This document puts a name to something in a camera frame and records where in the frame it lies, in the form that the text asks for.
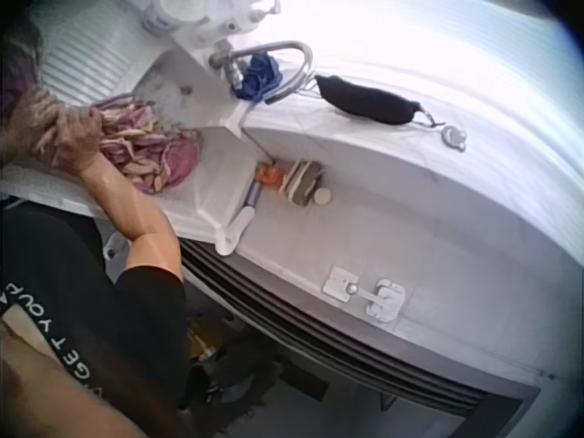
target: orange object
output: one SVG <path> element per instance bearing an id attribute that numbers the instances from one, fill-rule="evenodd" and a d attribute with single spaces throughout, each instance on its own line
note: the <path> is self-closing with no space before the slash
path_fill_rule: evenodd
<path id="1" fill-rule="evenodd" d="M 264 186 L 278 190 L 284 181 L 284 171 L 276 166 L 260 164 L 255 169 L 255 178 Z"/>

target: faucet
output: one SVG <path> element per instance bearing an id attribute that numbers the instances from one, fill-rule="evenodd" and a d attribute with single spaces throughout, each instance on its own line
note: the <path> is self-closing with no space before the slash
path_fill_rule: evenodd
<path id="1" fill-rule="evenodd" d="M 209 65 L 216 70 L 222 68 L 232 87 L 234 89 L 241 89 L 244 79 L 242 68 L 245 67 L 245 65 L 242 65 L 242 62 L 244 62 L 242 58 L 263 52 L 284 50 L 286 48 L 300 50 L 304 55 L 304 62 L 292 78 L 267 94 L 265 100 L 266 105 L 271 105 L 272 103 L 276 103 L 294 93 L 312 78 L 312 74 L 314 73 L 314 58 L 312 56 L 312 49 L 310 49 L 308 45 L 299 41 L 280 41 L 277 43 L 245 48 L 243 50 L 233 50 L 233 48 L 230 47 L 225 51 L 211 55 L 209 58 Z"/>

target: person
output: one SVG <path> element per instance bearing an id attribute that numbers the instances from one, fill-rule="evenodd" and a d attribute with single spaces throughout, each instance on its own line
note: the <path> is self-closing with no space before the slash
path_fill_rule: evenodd
<path id="1" fill-rule="evenodd" d="M 176 415 L 188 374 L 179 242 L 100 153 L 100 135 L 97 110 L 66 107 L 39 87 L 3 126 L 0 164 L 55 141 L 58 167 L 131 247 L 113 283 L 91 219 L 31 203 L 2 213 L 2 436 L 188 434 Z"/>

